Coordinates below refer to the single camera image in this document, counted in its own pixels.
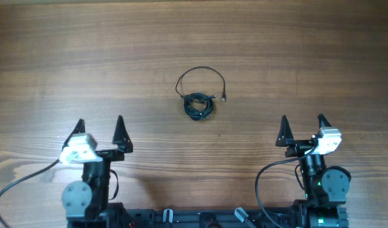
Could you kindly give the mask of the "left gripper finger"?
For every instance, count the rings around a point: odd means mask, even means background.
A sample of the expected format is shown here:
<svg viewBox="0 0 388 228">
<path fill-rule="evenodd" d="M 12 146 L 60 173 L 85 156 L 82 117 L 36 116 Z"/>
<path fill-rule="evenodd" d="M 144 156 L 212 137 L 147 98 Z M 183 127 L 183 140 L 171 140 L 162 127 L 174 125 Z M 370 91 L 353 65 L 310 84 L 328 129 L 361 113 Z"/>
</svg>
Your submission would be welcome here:
<svg viewBox="0 0 388 228">
<path fill-rule="evenodd" d="M 133 144 L 127 130 L 125 128 L 125 123 L 121 115 L 118 116 L 116 127 L 113 135 L 113 144 L 117 146 L 117 150 L 122 153 L 132 153 Z"/>
<path fill-rule="evenodd" d="M 70 135 L 67 137 L 67 139 L 63 143 L 63 148 L 68 146 L 68 142 L 74 134 L 80 134 L 80 133 L 85 133 L 85 120 L 81 119 L 81 118 L 79 119 L 75 128 L 72 130 Z"/>
</svg>

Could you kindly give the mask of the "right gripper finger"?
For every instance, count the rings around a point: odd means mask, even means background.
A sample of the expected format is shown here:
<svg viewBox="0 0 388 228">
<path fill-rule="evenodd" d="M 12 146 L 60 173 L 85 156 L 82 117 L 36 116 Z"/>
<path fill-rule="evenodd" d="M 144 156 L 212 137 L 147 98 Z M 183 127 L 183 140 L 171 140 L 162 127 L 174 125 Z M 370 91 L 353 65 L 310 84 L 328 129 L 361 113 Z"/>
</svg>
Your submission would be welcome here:
<svg viewBox="0 0 388 228">
<path fill-rule="evenodd" d="M 288 119 L 285 115 L 282 116 L 280 130 L 278 132 L 275 145 L 277 147 L 288 147 L 294 145 L 294 136 L 292 134 Z"/>
<path fill-rule="evenodd" d="M 325 118 L 325 116 L 323 115 L 323 113 L 320 113 L 318 115 L 318 124 L 319 124 L 319 128 L 322 128 L 322 127 L 331 127 L 331 124 L 329 123 L 329 121 Z"/>
</svg>

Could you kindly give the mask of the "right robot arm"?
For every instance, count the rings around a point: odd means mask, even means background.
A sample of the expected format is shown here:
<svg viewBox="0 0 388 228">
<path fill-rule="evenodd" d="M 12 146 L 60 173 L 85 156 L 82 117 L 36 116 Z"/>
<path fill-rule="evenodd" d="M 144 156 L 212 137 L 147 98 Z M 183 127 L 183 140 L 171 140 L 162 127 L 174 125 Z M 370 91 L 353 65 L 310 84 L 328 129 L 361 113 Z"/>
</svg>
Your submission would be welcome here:
<svg viewBox="0 0 388 228">
<path fill-rule="evenodd" d="M 346 203 L 351 174 L 339 166 L 328 167 L 324 156 L 334 152 L 342 141 L 340 130 L 329 124 L 324 115 L 318 116 L 319 130 L 308 140 L 295 140 L 284 115 L 275 145 L 285 147 L 287 158 L 297 158 L 303 180 L 305 200 L 297 199 L 291 206 L 289 227 L 349 226 Z"/>
</svg>

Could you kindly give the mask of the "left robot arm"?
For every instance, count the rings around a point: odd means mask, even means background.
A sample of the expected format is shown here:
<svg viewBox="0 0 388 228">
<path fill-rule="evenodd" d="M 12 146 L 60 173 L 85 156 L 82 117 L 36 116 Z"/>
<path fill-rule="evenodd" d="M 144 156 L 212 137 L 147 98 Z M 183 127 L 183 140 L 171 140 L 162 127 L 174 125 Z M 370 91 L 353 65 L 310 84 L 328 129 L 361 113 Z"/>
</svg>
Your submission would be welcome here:
<svg viewBox="0 0 388 228">
<path fill-rule="evenodd" d="M 118 116 L 112 144 L 115 149 L 97 150 L 97 142 L 85 131 L 80 119 L 63 144 L 59 161 L 64 165 L 82 164 L 82 180 L 70 183 L 62 193 L 68 227 L 135 227 L 133 218 L 122 203 L 110 203 L 116 198 L 109 195 L 111 163 L 121 162 L 126 153 L 133 152 L 121 115 Z"/>
</svg>

